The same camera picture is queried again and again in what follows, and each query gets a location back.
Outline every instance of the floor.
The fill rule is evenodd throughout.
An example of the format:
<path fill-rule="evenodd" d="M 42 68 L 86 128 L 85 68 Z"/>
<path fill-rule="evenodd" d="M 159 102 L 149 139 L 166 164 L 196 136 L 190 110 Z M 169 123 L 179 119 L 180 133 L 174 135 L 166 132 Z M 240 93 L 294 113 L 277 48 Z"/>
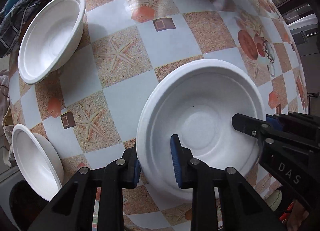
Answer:
<path fill-rule="evenodd" d="M 316 46 L 317 35 L 308 38 L 308 43 L 297 45 L 300 54 L 307 91 L 320 92 L 320 53 Z M 320 116 L 320 98 L 311 98 L 310 114 Z"/>

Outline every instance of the table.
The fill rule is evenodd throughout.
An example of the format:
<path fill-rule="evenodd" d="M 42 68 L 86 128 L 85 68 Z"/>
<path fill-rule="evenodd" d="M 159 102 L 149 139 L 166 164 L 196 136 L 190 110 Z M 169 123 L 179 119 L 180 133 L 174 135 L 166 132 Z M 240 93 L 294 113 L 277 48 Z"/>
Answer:
<path fill-rule="evenodd" d="M 10 57 L 14 123 L 48 138 L 64 182 L 80 167 L 104 167 L 132 147 L 153 89 L 193 60 L 221 59 L 241 68 L 257 85 L 267 114 L 308 110 L 296 45 L 271 0 L 86 2 L 81 42 L 61 69 L 26 85 L 17 66 L 19 44 Z M 258 164 L 246 178 L 263 198 L 279 187 Z M 95 216 L 99 196 L 98 190 Z M 124 222 L 134 230 L 190 227 L 191 204 L 166 200 L 143 173 L 135 190 L 123 191 L 123 203 Z"/>

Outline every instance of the white bowl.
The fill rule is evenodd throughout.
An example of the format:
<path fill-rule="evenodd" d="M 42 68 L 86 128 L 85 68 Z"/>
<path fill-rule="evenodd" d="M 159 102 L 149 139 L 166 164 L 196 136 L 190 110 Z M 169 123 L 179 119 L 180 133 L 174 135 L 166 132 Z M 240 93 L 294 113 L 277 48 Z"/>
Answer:
<path fill-rule="evenodd" d="M 246 175 L 259 147 L 254 137 L 232 127 L 236 113 L 266 119 L 257 87 L 238 67 L 202 59 L 171 72 L 150 95 L 138 124 L 137 155 L 148 181 L 166 196 L 192 201 L 192 190 L 180 189 L 175 180 L 172 134 L 209 166 L 232 166 Z"/>
<path fill-rule="evenodd" d="M 18 67 L 26 84 L 36 84 L 63 66 L 83 32 L 85 0 L 53 0 L 33 19 L 20 46 Z"/>
<path fill-rule="evenodd" d="M 61 189 L 63 168 L 52 144 L 23 124 L 12 131 L 12 148 L 19 170 L 42 198 L 50 201 Z"/>

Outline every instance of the person's hand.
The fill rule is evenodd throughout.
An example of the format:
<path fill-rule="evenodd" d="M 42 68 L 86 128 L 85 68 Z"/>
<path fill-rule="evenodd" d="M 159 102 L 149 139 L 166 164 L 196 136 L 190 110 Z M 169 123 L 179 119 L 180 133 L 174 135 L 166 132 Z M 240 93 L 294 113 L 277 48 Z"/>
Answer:
<path fill-rule="evenodd" d="M 292 212 L 287 221 L 288 231 L 297 231 L 303 220 L 309 215 L 309 212 L 296 200 L 294 202 Z"/>

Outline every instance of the screw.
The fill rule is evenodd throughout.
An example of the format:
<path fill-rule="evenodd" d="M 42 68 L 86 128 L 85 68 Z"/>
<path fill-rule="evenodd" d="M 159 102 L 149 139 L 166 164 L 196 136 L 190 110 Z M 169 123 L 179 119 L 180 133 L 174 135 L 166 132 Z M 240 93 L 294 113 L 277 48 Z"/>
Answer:
<path fill-rule="evenodd" d="M 235 174 L 237 171 L 234 167 L 228 167 L 227 172 L 231 175 Z"/>
<path fill-rule="evenodd" d="M 116 160 L 117 165 L 124 165 L 125 164 L 125 159 L 118 159 Z"/>
<path fill-rule="evenodd" d="M 88 173 L 88 171 L 89 171 L 89 169 L 88 169 L 87 167 L 82 167 L 82 168 L 79 170 L 80 174 L 86 174 L 86 173 Z"/>
<path fill-rule="evenodd" d="M 197 159 L 197 158 L 192 158 L 192 159 L 190 159 L 190 163 L 192 164 L 192 165 L 197 165 L 197 164 L 199 164 L 199 160 Z"/>
<path fill-rule="evenodd" d="M 271 139 L 271 138 L 267 138 L 267 139 L 266 139 L 266 142 L 267 142 L 268 144 L 272 144 L 272 143 L 274 143 L 275 141 L 274 141 L 273 139 Z"/>

